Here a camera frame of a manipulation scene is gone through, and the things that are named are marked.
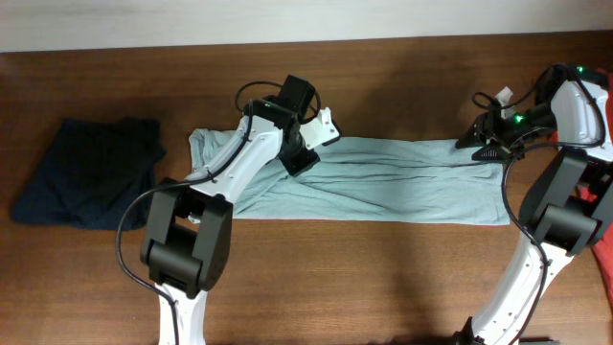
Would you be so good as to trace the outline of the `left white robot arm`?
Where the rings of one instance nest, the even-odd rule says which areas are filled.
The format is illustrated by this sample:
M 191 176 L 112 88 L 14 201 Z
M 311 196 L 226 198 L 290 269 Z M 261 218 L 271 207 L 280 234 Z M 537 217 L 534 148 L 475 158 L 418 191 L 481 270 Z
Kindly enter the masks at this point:
M 291 105 L 253 101 L 210 163 L 148 192 L 140 260 L 159 297 L 160 343 L 204 343 L 207 294 L 228 261 L 234 206 L 256 174 L 278 159 L 296 176 L 318 162 L 317 147 L 338 139 L 329 108 L 301 116 Z

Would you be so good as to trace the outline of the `light blue t-shirt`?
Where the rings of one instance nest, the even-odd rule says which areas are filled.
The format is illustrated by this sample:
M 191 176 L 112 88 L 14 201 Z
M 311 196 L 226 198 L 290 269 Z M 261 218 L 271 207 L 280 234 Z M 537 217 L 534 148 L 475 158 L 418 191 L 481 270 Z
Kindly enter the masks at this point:
M 502 168 L 472 161 L 452 140 L 407 142 L 344 137 L 316 149 L 313 168 L 291 176 L 279 158 L 280 130 L 197 129 L 193 178 L 233 164 L 199 190 L 222 194 L 239 219 L 372 220 L 507 225 Z

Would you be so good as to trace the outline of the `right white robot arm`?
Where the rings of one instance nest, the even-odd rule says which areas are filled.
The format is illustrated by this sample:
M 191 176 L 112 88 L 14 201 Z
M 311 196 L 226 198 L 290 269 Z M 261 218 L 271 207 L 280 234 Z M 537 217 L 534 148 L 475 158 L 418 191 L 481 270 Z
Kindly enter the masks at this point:
M 612 82 L 603 71 L 577 64 L 548 67 L 529 92 L 534 106 L 518 112 L 509 89 L 486 97 L 457 149 L 511 168 L 527 153 L 556 155 L 508 215 L 519 231 L 516 250 L 488 304 L 454 333 L 455 344 L 517 344 L 557 274 L 602 240 L 612 224 Z

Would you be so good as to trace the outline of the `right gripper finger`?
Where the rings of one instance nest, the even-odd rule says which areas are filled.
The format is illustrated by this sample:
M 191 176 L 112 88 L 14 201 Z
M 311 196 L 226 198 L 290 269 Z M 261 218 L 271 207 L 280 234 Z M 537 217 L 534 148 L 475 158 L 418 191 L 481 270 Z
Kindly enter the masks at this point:
M 511 159 L 511 153 L 501 146 L 486 145 L 475 151 L 471 159 L 474 161 L 508 161 Z
M 480 129 L 476 126 L 471 126 L 465 135 L 455 143 L 456 149 L 478 148 L 482 146 L 482 138 Z

